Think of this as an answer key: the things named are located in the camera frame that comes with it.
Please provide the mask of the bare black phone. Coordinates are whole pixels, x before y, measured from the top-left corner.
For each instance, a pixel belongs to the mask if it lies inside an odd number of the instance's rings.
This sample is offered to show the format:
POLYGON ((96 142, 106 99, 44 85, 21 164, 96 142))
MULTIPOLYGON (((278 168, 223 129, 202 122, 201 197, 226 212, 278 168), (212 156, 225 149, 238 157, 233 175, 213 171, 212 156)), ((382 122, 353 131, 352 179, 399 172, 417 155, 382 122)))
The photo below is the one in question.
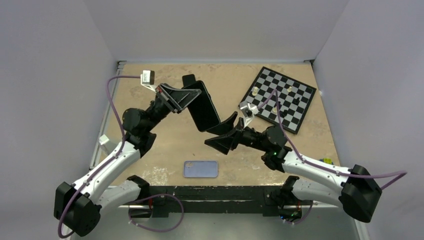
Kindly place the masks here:
POLYGON ((181 79, 182 79, 182 83, 183 83, 183 87, 185 88, 185 87, 188 87, 188 86, 190 86, 190 85, 192 85, 192 84, 195 84, 196 83, 196 76, 194 75, 194 74, 187 74, 187 75, 183 75, 182 77, 181 77, 181 79))

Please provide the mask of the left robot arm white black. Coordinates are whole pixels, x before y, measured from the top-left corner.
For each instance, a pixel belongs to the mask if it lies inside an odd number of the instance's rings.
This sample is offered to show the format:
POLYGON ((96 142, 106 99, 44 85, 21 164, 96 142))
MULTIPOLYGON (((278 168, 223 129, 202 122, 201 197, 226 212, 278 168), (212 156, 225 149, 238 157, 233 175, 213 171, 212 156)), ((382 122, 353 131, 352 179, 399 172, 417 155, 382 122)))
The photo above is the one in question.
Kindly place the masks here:
POLYGON ((58 219, 60 239, 73 234, 84 237, 110 210, 126 203, 142 205, 155 198, 150 184, 138 176, 108 189, 130 165, 141 159, 153 146, 157 135, 152 130, 169 114, 179 114, 192 106, 203 94, 199 88, 174 88, 161 83, 153 88, 155 98, 147 109, 128 108, 118 124, 122 139, 112 144, 102 136, 107 157, 91 171, 74 181, 63 182, 55 191, 53 215, 58 219))

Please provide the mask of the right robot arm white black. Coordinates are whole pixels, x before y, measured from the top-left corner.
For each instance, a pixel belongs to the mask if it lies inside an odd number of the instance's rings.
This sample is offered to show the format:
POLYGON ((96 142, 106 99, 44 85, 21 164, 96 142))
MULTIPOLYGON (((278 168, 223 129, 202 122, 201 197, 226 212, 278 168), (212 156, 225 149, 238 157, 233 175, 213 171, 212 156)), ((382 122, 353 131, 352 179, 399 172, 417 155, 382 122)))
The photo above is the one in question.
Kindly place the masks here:
POLYGON ((382 188, 369 171, 361 166, 352 168, 332 165, 296 153, 286 146, 288 138, 278 125, 259 132, 244 126, 242 117, 234 112, 217 125, 215 137, 204 143, 226 155, 243 145, 262 151, 261 160, 273 171, 305 177, 295 179, 281 189, 280 196, 288 204, 299 201, 318 201, 340 207, 355 220, 369 223, 382 195, 382 188))

